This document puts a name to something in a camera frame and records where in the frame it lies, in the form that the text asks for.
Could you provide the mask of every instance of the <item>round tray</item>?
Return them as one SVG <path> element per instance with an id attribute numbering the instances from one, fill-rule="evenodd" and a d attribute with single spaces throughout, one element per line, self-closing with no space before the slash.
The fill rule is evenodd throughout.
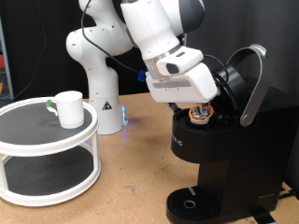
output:
<path id="1" fill-rule="evenodd" d="M 46 108 L 53 97 L 34 98 L 0 109 L 0 153 L 33 157 L 75 147 L 91 137 L 99 122 L 95 109 L 83 103 L 84 124 L 76 129 L 61 127 L 58 117 Z"/>

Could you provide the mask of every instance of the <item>drip tray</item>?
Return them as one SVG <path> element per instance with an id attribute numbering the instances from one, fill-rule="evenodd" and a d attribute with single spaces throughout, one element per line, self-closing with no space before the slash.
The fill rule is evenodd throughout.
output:
<path id="1" fill-rule="evenodd" d="M 11 157 L 5 165 L 8 189 L 26 196 L 51 195 L 72 189 L 93 172 L 93 155 L 74 147 L 40 157 Z"/>
<path id="2" fill-rule="evenodd" d="M 167 199 L 167 217 L 171 223 L 218 223 L 218 214 L 198 187 L 179 189 Z"/>

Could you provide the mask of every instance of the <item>blue led light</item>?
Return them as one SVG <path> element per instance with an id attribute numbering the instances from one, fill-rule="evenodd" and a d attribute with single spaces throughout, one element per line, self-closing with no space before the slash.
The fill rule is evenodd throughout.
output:
<path id="1" fill-rule="evenodd" d="M 123 124 L 127 125 L 129 120 L 125 118 L 125 106 L 122 106 L 122 114 L 123 114 Z"/>

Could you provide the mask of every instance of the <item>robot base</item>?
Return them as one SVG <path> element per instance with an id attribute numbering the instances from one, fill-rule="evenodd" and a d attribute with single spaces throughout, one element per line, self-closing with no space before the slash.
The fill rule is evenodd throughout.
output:
<path id="1" fill-rule="evenodd" d="M 299 120 L 299 103 L 270 88 L 249 127 L 222 125 L 211 118 L 206 129 L 192 126 L 188 110 L 173 118 L 172 151 L 200 163 L 198 186 L 168 197 L 174 224 L 219 224 L 269 215 L 278 203 Z"/>
<path id="2" fill-rule="evenodd" d="M 109 99 L 91 99 L 89 104 L 95 108 L 100 121 L 98 134 L 117 133 L 123 128 L 122 104 L 118 96 Z"/>

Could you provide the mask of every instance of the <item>table surface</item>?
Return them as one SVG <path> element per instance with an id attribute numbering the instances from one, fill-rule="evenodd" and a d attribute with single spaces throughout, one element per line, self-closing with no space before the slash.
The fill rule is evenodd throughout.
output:
<path id="1" fill-rule="evenodd" d="M 71 201 L 47 207 L 0 201 L 0 223 L 169 224 L 166 199 L 176 189 L 196 185 L 198 164 L 172 153 L 173 112 L 166 105 L 154 102 L 149 93 L 120 96 L 120 101 L 129 124 L 98 136 L 102 173 L 95 184 Z M 299 202 L 291 197 L 280 200 L 271 214 L 277 223 L 298 224 L 298 212 Z M 256 222 L 249 217 L 234 223 Z"/>

